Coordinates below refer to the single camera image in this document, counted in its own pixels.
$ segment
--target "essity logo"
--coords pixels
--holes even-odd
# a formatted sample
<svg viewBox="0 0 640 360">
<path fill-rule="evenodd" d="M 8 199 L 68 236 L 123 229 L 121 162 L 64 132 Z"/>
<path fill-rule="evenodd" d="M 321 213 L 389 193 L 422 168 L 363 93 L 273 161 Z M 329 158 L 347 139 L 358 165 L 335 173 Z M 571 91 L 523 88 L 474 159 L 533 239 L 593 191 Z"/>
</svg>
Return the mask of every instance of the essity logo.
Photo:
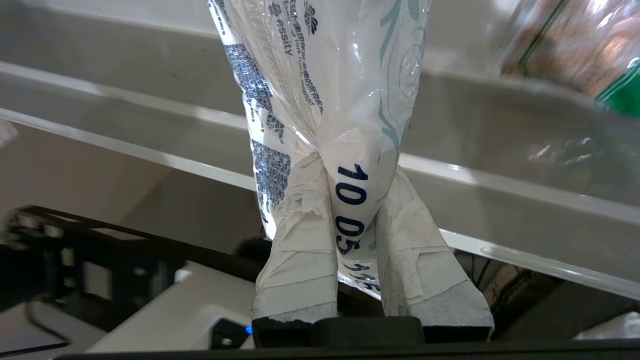
<svg viewBox="0 0 640 360">
<path fill-rule="evenodd" d="M 271 5 L 269 5 L 269 13 L 271 16 L 278 17 L 282 13 L 282 9 L 280 9 L 279 4 L 271 3 Z"/>
<path fill-rule="evenodd" d="M 316 9 L 311 4 L 305 1 L 305 24 L 309 35 L 315 34 L 318 29 L 318 20 L 314 17 Z"/>
</svg>

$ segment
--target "blue printed pattern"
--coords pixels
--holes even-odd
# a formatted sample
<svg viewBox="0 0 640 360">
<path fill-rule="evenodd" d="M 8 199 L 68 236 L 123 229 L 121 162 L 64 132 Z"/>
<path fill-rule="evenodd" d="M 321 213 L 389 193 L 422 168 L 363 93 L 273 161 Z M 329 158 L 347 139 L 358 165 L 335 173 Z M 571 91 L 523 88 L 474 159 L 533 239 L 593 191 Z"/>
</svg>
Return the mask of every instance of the blue printed pattern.
<svg viewBox="0 0 640 360">
<path fill-rule="evenodd" d="M 269 129 L 278 134 L 280 142 L 284 134 L 284 125 L 273 115 L 271 106 L 271 89 L 267 80 L 264 78 L 253 58 L 249 55 L 243 44 L 225 45 L 225 52 L 231 68 L 236 74 L 240 87 L 246 94 L 246 101 L 251 106 L 251 121 L 255 121 L 258 114 L 258 108 L 264 108 L 267 111 L 266 125 Z M 252 100 L 257 103 L 256 108 L 253 107 Z"/>
<path fill-rule="evenodd" d="M 251 143 L 255 156 L 255 182 L 260 198 L 267 195 L 265 210 L 268 212 L 269 208 L 277 206 L 284 199 L 284 190 L 291 172 L 291 158 L 255 140 L 251 140 Z"/>
</svg>

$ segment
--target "white plastic bag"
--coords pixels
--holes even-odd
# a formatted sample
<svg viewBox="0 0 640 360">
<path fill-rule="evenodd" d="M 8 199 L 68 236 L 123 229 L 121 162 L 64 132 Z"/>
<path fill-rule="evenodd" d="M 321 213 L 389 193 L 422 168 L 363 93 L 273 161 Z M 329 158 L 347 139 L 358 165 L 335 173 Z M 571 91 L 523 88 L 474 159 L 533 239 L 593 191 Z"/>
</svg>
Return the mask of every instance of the white plastic bag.
<svg viewBox="0 0 640 360">
<path fill-rule="evenodd" d="M 377 298 L 372 220 L 412 114 L 428 4 L 208 0 L 243 89 L 267 235 L 292 216 L 292 169 L 319 153 L 340 279 Z"/>
</svg>

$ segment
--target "plastic bag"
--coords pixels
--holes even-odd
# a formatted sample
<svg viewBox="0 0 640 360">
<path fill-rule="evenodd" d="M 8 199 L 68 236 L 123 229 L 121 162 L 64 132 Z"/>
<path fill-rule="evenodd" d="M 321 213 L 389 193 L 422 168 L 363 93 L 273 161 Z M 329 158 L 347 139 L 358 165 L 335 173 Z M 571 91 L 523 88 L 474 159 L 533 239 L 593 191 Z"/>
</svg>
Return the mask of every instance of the plastic bag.
<svg viewBox="0 0 640 360">
<path fill-rule="evenodd" d="M 291 169 L 328 173 L 339 277 L 380 298 L 372 220 L 394 178 L 420 78 L 426 0 L 208 0 L 243 101 L 262 221 Z"/>
<path fill-rule="evenodd" d="M 640 117 L 637 0 L 523 0 L 500 72 L 551 81 Z"/>
</svg>

